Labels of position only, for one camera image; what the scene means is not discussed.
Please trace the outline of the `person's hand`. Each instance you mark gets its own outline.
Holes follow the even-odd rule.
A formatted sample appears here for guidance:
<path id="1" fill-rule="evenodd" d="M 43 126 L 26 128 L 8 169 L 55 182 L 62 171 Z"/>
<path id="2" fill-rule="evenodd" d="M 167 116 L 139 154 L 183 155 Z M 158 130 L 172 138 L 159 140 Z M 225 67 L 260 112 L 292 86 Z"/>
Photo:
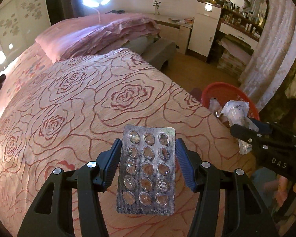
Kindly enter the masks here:
<path id="1" fill-rule="evenodd" d="M 288 183 L 289 183 L 289 180 L 281 176 L 279 177 L 279 179 L 266 182 L 263 185 L 263 190 L 275 191 L 275 198 L 276 198 L 277 204 L 279 207 L 282 207 L 284 204 L 284 201 L 288 197 Z M 294 193 L 296 193 L 296 184 L 294 184 L 293 186 L 293 191 Z"/>

